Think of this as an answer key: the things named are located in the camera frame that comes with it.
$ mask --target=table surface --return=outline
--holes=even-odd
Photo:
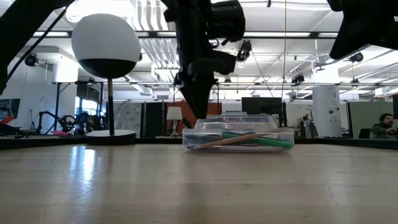
[[[178,145],[0,151],[1,223],[398,223],[398,151]]]

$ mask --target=man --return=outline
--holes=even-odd
[[[394,116],[385,113],[380,117],[380,123],[375,124],[371,129],[371,139],[397,139],[397,129],[393,128]]]

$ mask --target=round base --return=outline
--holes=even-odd
[[[111,136],[109,130],[93,131],[87,133],[86,141],[93,146],[125,146],[135,143],[136,133],[130,130],[114,130],[114,136]]]

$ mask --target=pink object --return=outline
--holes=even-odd
[[[66,136],[69,135],[68,133],[64,132],[64,131],[51,131],[51,133],[53,135],[59,135],[59,136]]]

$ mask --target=white sphere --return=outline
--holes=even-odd
[[[93,14],[75,26],[72,49],[88,72],[101,78],[119,78],[136,66],[141,45],[125,20],[110,14]]]

